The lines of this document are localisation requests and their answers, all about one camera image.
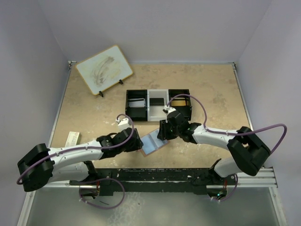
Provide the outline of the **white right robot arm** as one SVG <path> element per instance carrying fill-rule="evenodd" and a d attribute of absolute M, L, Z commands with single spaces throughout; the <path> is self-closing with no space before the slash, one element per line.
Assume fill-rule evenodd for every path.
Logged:
<path fill-rule="evenodd" d="M 187 143 L 206 144 L 228 150 L 231 157 L 217 160 L 210 168 L 209 179 L 214 184 L 220 184 L 227 176 L 243 172 L 256 176 L 271 150 L 256 135 L 244 135 L 250 128 L 239 130 L 219 129 L 216 133 L 209 132 L 201 123 L 190 123 L 179 111 L 175 110 L 159 121 L 157 138 L 172 140 L 177 137 Z"/>

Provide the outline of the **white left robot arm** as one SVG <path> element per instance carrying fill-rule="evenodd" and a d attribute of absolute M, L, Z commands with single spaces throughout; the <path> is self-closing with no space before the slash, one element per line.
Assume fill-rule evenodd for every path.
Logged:
<path fill-rule="evenodd" d="M 44 143 L 38 144 L 17 163 L 20 177 L 16 183 L 22 185 L 25 192 L 63 180 L 83 181 L 91 185 L 97 178 L 92 161 L 137 151 L 142 146 L 137 129 L 132 128 L 72 147 L 48 148 Z"/>

